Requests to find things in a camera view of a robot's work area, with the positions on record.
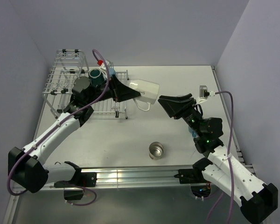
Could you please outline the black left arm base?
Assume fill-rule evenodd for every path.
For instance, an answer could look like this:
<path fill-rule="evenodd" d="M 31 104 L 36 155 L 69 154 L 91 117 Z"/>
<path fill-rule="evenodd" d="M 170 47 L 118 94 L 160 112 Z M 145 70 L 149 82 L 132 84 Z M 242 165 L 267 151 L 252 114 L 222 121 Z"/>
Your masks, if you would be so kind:
<path fill-rule="evenodd" d="M 58 181 L 54 183 L 55 188 L 69 188 L 69 187 L 95 187 L 97 181 L 96 172 L 81 172 L 73 177 L 70 181 Z"/>

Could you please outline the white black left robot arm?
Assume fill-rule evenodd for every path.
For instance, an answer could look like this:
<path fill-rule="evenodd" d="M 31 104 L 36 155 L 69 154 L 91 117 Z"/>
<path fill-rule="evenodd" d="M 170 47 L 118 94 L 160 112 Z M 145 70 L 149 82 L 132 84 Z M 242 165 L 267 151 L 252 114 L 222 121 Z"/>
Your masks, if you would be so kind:
<path fill-rule="evenodd" d="M 79 185 L 82 169 L 78 165 L 66 161 L 46 168 L 46 160 L 69 135 L 90 118 L 94 112 L 92 104 L 110 98 L 115 102 L 123 102 L 139 96 L 139 91 L 124 85 L 116 76 L 111 76 L 98 86 L 94 86 L 88 77 L 77 78 L 72 87 L 70 103 L 55 123 L 36 140 L 23 148 L 14 147 L 8 153 L 8 192 L 16 195 L 11 190 L 11 181 L 15 181 L 31 193 L 36 193 L 45 184 L 52 182 Z"/>

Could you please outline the light blue plastic cup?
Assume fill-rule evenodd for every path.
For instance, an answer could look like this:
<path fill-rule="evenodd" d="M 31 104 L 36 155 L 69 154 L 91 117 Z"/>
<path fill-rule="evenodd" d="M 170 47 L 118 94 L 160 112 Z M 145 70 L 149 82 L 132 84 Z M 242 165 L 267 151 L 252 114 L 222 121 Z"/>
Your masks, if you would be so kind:
<path fill-rule="evenodd" d="M 109 75 L 110 76 L 114 76 L 114 75 L 116 75 L 116 71 L 114 70 L 114 68 L 109 68 Z"/>

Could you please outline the stainless steel cup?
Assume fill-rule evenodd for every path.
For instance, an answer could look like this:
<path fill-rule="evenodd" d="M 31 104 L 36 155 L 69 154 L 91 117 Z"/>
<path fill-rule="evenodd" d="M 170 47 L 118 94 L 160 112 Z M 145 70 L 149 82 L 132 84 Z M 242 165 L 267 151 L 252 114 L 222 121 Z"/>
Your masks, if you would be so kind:
<path fill-rule="evenodd" d="M 160 142 L 152 142 L 149 145 L 149 157 L 152 160 L 159 160 L 164 153 L 164 146 Z"/>

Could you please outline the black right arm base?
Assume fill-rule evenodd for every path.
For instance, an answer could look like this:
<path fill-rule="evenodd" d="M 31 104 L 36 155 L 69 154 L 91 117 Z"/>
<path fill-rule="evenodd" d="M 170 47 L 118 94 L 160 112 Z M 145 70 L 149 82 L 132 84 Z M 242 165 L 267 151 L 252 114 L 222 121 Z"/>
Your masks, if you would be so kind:
<path fill-rule="evenodd" d="M 207 183 L 208 181 L 203 178 L 202 171 L 206 168 L 189 168 L 179 169 L 178 173 L 174 175 L 174 178 L 179 180 L 180 184 L 194 184 L 194 183 Z"/>

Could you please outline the dark green ceramic mug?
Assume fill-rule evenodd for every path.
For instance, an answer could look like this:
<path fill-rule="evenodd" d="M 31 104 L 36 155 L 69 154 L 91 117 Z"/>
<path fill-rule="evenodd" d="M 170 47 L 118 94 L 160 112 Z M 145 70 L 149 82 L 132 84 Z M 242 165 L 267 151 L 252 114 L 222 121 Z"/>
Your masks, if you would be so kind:
<path fill-rule="evenodd" d="M 99 86 L 104 83 L 105 78 L 100 69 L 92 69 L 88 72 L 88 77 L 91 80 L 92 85 Z"/>

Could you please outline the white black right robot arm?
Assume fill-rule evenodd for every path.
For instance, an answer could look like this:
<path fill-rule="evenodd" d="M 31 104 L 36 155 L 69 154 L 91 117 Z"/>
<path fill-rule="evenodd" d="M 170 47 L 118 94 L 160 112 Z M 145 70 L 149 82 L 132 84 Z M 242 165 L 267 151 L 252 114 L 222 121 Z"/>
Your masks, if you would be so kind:
<path fill-rule="evenodd" d="M 205 119 L 191 94 L 160 96 L 158 102 L 174 119 L 183 119 L 197 134 L 195 147 L 203 158 L 193 164 L 190 174 L 179 173 L 188 182 L 210 182 L 230 196 L 251 224 L 262 223 L 278 208 L 278 189 L 251 173 L 220 140 L 223 135 L 221 118 Z"/>

